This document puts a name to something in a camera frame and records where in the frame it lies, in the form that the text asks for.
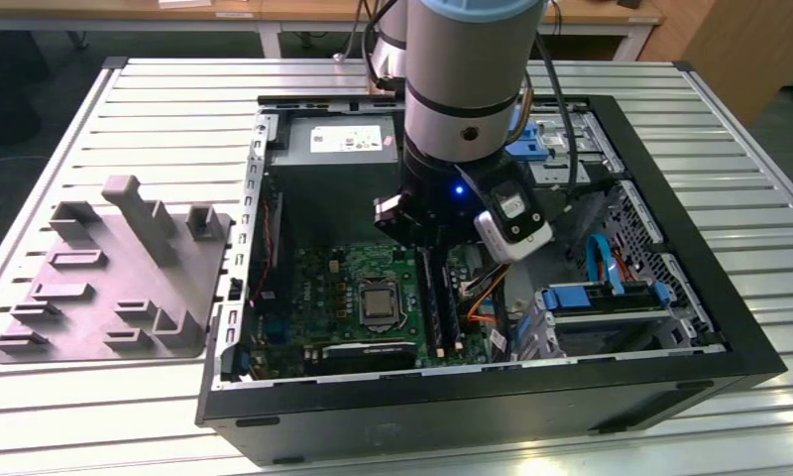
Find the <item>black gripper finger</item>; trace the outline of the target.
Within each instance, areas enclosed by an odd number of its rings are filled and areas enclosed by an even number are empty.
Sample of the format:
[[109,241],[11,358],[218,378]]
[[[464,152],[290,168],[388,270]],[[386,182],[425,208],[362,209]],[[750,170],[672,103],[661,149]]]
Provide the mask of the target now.
[[374,226],[402,247],[446,251],[440,213],[408,193],[374,199]]

